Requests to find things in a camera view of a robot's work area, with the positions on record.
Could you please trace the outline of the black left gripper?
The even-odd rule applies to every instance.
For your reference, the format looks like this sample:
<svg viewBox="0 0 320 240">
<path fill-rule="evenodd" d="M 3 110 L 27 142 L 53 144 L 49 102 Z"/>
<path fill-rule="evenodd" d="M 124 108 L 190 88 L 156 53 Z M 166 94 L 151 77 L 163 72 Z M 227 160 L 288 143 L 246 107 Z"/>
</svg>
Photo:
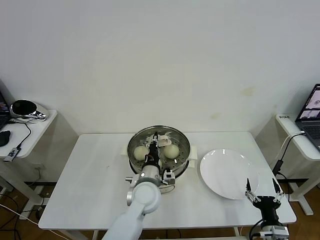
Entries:
<svg viewBox="0 0 320 240">
<path fill-rule="evenodd" d="M 153 140 L 149 143 L 149 153 L 146 155 L 145 164 L 159 166 L 160 165 L 160 150 L 159 150 L 159 135 L 156 131 L 153 135 Z"/>
</svg>

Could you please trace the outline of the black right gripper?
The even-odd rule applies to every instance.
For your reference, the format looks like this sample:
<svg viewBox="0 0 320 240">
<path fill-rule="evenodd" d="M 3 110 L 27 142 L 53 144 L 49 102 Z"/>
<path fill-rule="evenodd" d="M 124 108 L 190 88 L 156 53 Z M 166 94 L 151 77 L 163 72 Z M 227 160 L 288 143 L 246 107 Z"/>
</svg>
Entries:
<svg viewBox="0 0 320 240">
<path fill-rule="evenodd" d="M 274 178 L 272 179 L 272 183 L 275 190 L 275 196 L 256 196 L 255 193 L 252 192 L 249 178 L 246 180 L 245 196 L 250 202 L 253 202 L 254 207 L 260 210 L 262 227 L 282 225 L 279 222 L 277 209 L 281 206 L 281 201 L 285 196 L 285 193 Z"/>
</svg>

